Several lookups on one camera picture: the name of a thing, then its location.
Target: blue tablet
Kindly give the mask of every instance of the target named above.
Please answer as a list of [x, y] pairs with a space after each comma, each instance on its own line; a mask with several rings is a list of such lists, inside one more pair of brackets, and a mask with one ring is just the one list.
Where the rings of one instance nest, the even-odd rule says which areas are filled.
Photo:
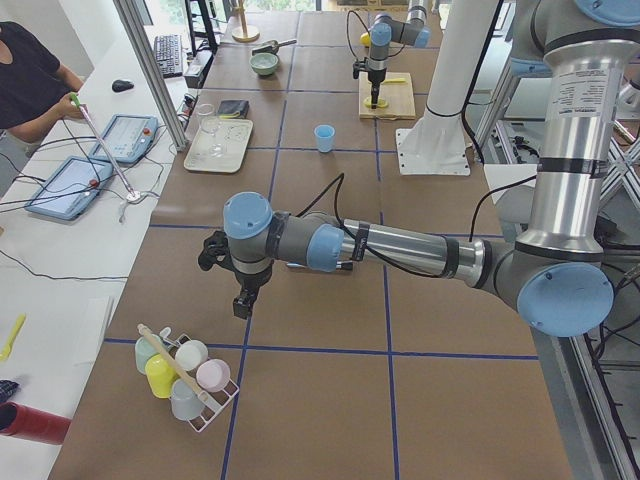
[[[139, 115], [114, 115], [102, 138], [118, 163], [133, 165], [147, 153], [158, 131], [156, 117]], [[89, 158], [108, 162], [109, 158], [100, 143], [91, 148]]]
[[69, 157], [31, 197], [25, 210], [73, 220], [87, 209], [112, 173], [109, 162]]

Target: brown table top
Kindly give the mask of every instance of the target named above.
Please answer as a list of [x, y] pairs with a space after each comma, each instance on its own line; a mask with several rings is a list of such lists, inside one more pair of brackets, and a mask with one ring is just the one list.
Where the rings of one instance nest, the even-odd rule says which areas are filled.
[[[414, 122], [358, 118], [345, 13], [247, 19], [259, 41], [299, 43], [261, 79], [253, 45], [225, 38], [201, 95], [249, 100], [243, 166], [194, 174], [176, 158], [50, 478], [571, 478], [530, 331], [498, 299], [375, 264], [324, 274], [279, 262], [244, 321], [233, 275], [199, 269], [202, 241], [242, 190], [296, 213], [345, 172], [343, 217], [462, 238], [488, 189], [479, 165], [464, 178], [399, 174], [395, 129]], [[437, 53], [390, 59], [389, 70], [411, 72], [419, 116]], [[336, 127], [330, 154], [314, 148], [320, 123]], [[331, 211], [331, 199], [318, 208]], [[500, 238], [488, 202], [476, 231]], [[240, 394], [202, 434], [136, 371], [140, 322], [186, 332], [230, 364]]]

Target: green bowl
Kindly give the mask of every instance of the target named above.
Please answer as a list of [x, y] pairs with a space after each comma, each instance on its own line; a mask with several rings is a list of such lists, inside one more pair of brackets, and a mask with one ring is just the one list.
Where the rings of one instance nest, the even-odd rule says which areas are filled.
[[273, 53], [257, 53], [251, 57], [249, 63], [258, 75], [271, 75], [278, 68], [278, 57]]

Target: table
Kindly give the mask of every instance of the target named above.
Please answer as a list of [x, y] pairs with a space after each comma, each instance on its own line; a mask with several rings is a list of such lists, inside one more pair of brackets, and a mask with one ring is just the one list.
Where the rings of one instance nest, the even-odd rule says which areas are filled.
[[[131, 79], [135, 88], [113, 93], [111, 82], [116, 78]], [[179, 105], [186, 92], [184, 80], [171, 79], [168, 88], [175, 105]], [[106, 127], [115, 113], [159, 117], [126, 37], [119, 39], [96, 66], [81, 89], [80, 99], [88, 105], [98, 128]], [[89, 127], [81, 122], [67, 121], [67, 125], [74, 136], [91, 135]], [[163, 130], [160, 129], [159, 140], [148, 158], [126, 172], [137, 189], [162, 191], [176, 153], [169, 135], [162, 135]], [[69, 136], [67, 127], [59, 122], [45, 142]], [[88, 151], [92, 144], [85, 141], [81, 145]], [[81, 155], [73, 141], [45, 146], [29, 161], [24, 173], [48, 178], [70, 155]], [[102, 317], [88, 318], [87, 308], [109, 298], [113, 306], [117, 305], [156, 203], [149, 197], [139, 205], [129, 206], [121, 223], [122, 200], [118, 195], [123, 196], [126, 190], [117, 178], [110, 182], [108, 189], [71, 223], [47, 220], [22, 209], [0, 215], [0, 225], [5, 229], [0, 237], [0, 249], [34, 271], [54, 276], [122, 277], [103, 281], [53, 281], [33, 277], [6, 257], [0, 258], [2, 342], [16, 316], [21, 312], [27, 314], [11, 357], [0, 364], [0, 378], [14, 379], [22, 386], [12, 399], [18, 403], [58, 415], [74, 415], [99, 346], [95, 343], [97, 333], [103, 327], [103, 318], [110, 319], [113, 313], [105, 310]], [[28, 199], [35, 191], [34, 182], [17, 181], [3, 202]], [[80, 355], [79, 347], [86, 342], [94, 342], [93, 358]], [[58, 446], [8, 437], [0, 438], [0, 448], [2, 476], [24, 480], [46, 478], [60, 450]]]
[[[232, 315], [233, 276], [198, 268], [239, 190], [295, 213], [344, 171], [343, 217], [461, 238], [487, 191], [478, 165], [464, 178], [399, 174], [395, 129], [413, 122], [358, 118], [344, 13], [247, 21], [263, 40], [291, 33], [299, 43], [259, 79], [252, 46], [223, 40], [200, 96], [249, 99], [243, 167], [194, 174], [176, 158], [50, 478], [570, 478], [530, 331], [498, 299], [374, 264], [322, 274], [277, 263], [244, 321]], [[436, 56], [408, 48], [389, 63], [411, 72], [419, 110]], [[329, 154], [314, 148], [320, 123], [336, 127]], [[318, 208], [331, 211], [331, 200]], [[491, 205], [476, 231], [501, 238]], [[239, 396], [202, 434], [135, 370], [141, 321], [186, 332], [231, 366]]]

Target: red can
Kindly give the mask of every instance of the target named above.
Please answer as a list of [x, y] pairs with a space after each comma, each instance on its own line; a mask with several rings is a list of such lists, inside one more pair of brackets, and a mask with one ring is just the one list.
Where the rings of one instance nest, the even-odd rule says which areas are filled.
[[6, 402], [0, 404], [0, 435], [61, 445], [71, 420], [35, 408]]

